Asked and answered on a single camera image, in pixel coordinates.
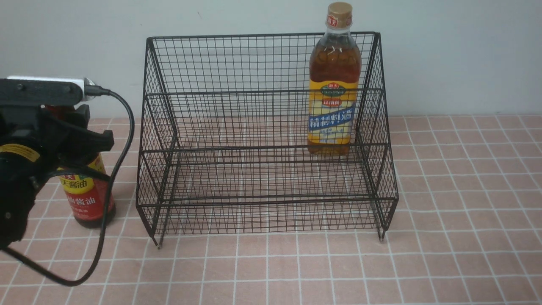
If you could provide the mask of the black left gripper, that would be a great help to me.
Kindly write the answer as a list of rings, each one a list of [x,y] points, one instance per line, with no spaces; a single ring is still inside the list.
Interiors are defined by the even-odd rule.
[[[25,235],[37,193],[58,165],[87,166],[114,145],[91,131],[90,107],[72,83],[1,80],[1,249]]]

